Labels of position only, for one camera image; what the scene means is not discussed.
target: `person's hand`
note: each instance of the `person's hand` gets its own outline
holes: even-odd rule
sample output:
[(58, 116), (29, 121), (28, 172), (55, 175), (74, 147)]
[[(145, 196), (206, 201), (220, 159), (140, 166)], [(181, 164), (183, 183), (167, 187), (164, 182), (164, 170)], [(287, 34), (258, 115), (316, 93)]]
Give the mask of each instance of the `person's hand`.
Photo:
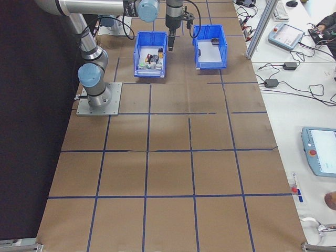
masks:
[(317, 27), (317, 30), (318, 30), (319, 32), (322, 33), (322, 32), (325, 30), (325, 28), (326, 28), (325, 25), (319, 25), (319, 26)]

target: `brown cardboard sheet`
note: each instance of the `brown cardboard sheet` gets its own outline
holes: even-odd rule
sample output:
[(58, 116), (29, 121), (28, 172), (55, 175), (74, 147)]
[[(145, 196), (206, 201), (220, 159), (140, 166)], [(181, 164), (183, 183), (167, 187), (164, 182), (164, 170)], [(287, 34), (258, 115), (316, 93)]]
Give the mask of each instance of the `brown cardboard sheet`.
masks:
[(62, 150), (102, 150), (107, 123), (108, 117), (78, 117), (72, 110)]
[(141, 251), (142, 217), (141, 198), (99, 199), (90, 251)]
[(246, 204), (256, 251), (299, 251), (305, 236), (291, 196), (249, 197)]
[(148, 160), (149, 195), (192, 195), (190, 153), (152, 152)]
[(49, 196), (94, 196), (102, 153), (61, 153)]
[(239, 151), (237, 155), (245, 193), (290, 193), (277, 149)]
[(189, 112), (220, 113), (225, 110), (226, 104), (221, 84), (192, 83), (187, 88)]
[(146, 252), (197, 251), (191, 198), (150, 198), (146, 210)]
[(231, 114), (237, 149), (272, 149), (277, 146), (266, 113)]
[(107, 150), (146, 151), (148, 115), (121, 114), (111, 119)]
[(187, 113), (187, 87), (184, 85), (153, 85), (152, 113)]
[(239, 21), (236, 18), (214, 18), (212, 19), (212, 23), (222, 25), (225, 36), (238, 36), (243, 34)]
[(123, 85), (119, 113), (148, 113), (149, 90), (147, 84)]
[(188, 117), (186, 115), (151, 115), (150, 151), (189, 150)]
[(226, 37), (228, 53), (226, 69), (222, 70), (223, 82), (256, 82), (252, 63), (246, 59), (247, 50), (243, 36)]
[(49, 199), (37, 234), (43, 251), (86, 251), (94, 204), (94, 199)]
[(226, 114), (192, 115), (191, 134), (194, 150), (233, 148)]
[(241, 193), (233, 151), (194, 152), (193, 158), (196, 194)]
[(240, 197), (198, 198), (197, 209), (200, 251), (252, 251)]
[[(109, 54), (105, 79), (123, 82), (120, 114), (72, 111), (38, 233), (47, 252), (301, 251), (305, 237), (234, 4), (197, 5), (233, 35), (224, 70), (195, 69), (185, 24), (165, 78), (133, 76), (135, 40), (98, 38)], [(135, 18), (132, 27), (153, 24)], [(164, 19), (158, 29), (167, 31)]]
[(210, 17), (234, 17), (237, 18), (233, 3), (208, 3)]
[(99, 195), (143, 195), (145, 152), (105, 153)]
[(266, 111), (258, 84), (226, 84), (224, 89), (230, 113)]

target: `red emergency stop button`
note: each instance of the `red emergency stop button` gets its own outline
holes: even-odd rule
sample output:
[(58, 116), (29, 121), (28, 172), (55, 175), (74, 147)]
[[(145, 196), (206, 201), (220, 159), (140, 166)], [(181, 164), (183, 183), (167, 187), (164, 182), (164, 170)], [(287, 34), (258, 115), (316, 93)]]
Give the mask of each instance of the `red emergency stop button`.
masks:
[(315, 156), (315, 155), (316, 155), (316, 150), (310, 150), (310, 151), (309, 151), (309, 154), (310, 154), (311, 156)]

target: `dark curtain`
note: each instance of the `dark curtain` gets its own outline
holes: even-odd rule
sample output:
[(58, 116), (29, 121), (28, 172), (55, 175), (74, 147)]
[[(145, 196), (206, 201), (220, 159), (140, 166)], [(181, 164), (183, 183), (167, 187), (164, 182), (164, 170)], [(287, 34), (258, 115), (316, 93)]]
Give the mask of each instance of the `dark curtain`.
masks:
[(36, 237), (78, 87), (74, 37), (33, 0), (0, 8), (0, 240)]

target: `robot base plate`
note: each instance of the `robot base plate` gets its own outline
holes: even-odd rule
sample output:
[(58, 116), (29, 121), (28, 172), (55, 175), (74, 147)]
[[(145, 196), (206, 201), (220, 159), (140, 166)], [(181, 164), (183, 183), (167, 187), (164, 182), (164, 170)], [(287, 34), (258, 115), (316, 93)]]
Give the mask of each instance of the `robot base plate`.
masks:
[[(80, 99), (76, 115), (78, 116), (92, 116), (92, 115), (94, 116), (95, 115), (96, 116), (115, 115), (116, 116), (118, 115), (122, 83), (121, 82), (106, 83), (106, 88), (109, 88), (112, 91), (112, 99), (108, 105), (106, 105), (103, 108), (96, 109), (96, 108), (90, 107), (88, 103), (88, 99)], [(83, 92), (81, 95), (82, 96), (87, 95), (85, 89), (83, 89)]]
[[(132, 17), (125, 17), (124, 18), (124, 22), (129, 27), (131, 27)], [(125, 31), (126, 31), (127, 35), (130, 35), (131, 31), (130, 31), (130, 29), (127, 26), (125, 26)], [(118, 30), (108, 30), (106, 27), (101, 26), (99, 28), (99, 31), (98, 31), (97, 35), (98, 36), (101, 36), (101, 35), (126, 36), (125, 32), (124, 32), (124, 29), (122, 28), (122, 26), (120, 26)]]

